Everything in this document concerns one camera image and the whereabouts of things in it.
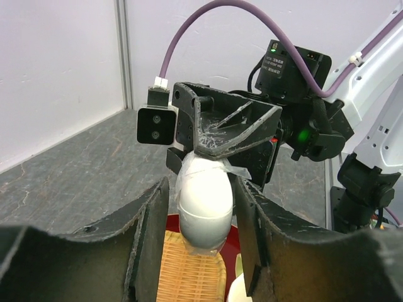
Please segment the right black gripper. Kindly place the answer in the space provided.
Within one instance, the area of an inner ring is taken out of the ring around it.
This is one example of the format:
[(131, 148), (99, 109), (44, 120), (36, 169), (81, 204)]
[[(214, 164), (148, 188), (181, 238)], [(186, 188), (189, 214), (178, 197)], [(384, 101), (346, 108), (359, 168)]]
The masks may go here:
[(247, 169), (246, 177), (260, 189), (270, 181), (278, 153), (282, 108), (244, 91), (225, 92), (202, 84), (177, 82), (172, 105), (178, 109), (175, 141), (182, 150), (167, 150), (166, 166), (175, 174), (186, 155), (227, 160)]

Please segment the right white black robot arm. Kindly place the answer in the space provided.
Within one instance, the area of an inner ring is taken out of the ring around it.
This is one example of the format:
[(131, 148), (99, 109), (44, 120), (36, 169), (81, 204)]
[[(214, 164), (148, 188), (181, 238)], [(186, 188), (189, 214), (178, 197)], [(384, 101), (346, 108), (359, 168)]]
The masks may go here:
[(356, 146), (338, 174), (345, 190), (334, 210), (337, 232), (366, 227), (374, 213), (389, 204), (400, 176), (402, 137), (402, 8), (396, 8), (339, 69), (327, 72), (323, 56), (301, 54), (279, 26), (246, 1), (212, 1), (197, 9), (179, 28), (166, 52), (160, 75), (167, 72), (173, 51), (188, 27), (202, 14), (222, 6), (243, 9), (261, 20), (277, 37), (261, 59), (260, 93), (223, 92), (177, 83), (173, 104), (193, 120), (193, 150), (209, 160), (223, 159), (276, 138), (293, 148), (292, 157), (320, 162), (337, 156), (370, 107), (390, 86), (394, 92), (384, 110), (390, 120), (381, 133), (371, 131)]

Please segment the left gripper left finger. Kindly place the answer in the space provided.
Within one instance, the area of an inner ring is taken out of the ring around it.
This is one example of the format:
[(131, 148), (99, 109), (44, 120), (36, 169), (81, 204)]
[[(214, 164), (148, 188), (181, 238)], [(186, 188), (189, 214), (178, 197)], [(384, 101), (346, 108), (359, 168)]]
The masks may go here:
[(2, 301), (155, 301), (169, 181), (73, 233), (1, 226)]

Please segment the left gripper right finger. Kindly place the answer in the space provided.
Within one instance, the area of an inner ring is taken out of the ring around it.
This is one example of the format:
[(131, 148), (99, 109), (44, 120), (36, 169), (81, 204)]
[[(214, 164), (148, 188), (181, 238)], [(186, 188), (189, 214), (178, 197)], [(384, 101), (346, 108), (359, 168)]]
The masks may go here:
[(246, 293), (254, 301), (401, 301), (402, 231), (312, 224), (236, 179)]

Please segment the white earbud charging case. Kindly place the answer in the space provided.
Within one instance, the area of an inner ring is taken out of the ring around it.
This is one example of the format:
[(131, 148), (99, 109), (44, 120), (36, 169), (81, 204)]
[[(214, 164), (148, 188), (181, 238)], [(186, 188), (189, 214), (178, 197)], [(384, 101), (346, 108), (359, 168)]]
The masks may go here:
[(183, 160), (175, 200), (179, 231), (191, 255), (212, 257), (224, 246), (234, 207), (230, 174), (251, 178), (247, 168), (227, 159), (210, 160), (190, 152)]

